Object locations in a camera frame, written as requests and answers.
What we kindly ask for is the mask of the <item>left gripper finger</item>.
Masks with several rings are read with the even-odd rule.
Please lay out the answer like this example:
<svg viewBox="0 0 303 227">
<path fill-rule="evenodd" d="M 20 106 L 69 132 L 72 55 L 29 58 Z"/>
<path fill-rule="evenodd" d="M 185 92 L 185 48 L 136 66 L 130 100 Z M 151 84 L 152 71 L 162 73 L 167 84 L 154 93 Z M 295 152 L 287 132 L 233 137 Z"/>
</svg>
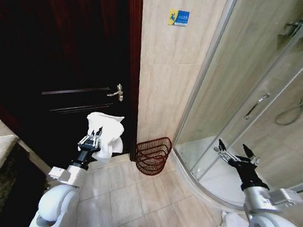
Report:
<svg viewBox="0 0 303 227">
<path fill-rule="evenodd" d="M 103 129 L 103 127 L 98 128 L 98 130 L 94 134 L 94 144 L 93 144 L 94 148 L 98 148 L 100 136 L 102 134 L 102 129 Z"/>
<path fill-rule="evenodd" d="M 95 130 L 93 130 L 91 133 L 88 133 L 86 136 L 84 136 L 79 142 L 78 145 L 84 144 L 88 140 L 93 140 L 95 135 Z"/>
</svg>

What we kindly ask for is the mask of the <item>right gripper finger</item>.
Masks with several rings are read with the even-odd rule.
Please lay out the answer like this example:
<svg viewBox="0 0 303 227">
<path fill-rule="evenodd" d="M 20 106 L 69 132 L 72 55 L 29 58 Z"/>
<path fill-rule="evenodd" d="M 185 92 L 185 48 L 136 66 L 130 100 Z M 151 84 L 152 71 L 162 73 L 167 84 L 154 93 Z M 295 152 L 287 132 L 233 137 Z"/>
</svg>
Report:
<svg viewBox="0 0 303 227">
<path fill-rule="evenodd" d="M 229 161 L 230 159 L 232 159 L 233 161 L 237 161 L 237 157 L 235 155 L 233 155 L 232 153 L 228 152 L 225 144 L 223 143 L 223 141 L 221 139 L 218 139 L 219 141 L 219 145 L 218 145 L 218 154 L 219 156 L 224 160 L 224 161 Z"/>
<path fill-rule="evenodd" d="M 260 158 L 257 157 L 247 145 L 243 144 L 243 149 L 251 163 L 257 166 L 259 164 Z"/>
</svg>

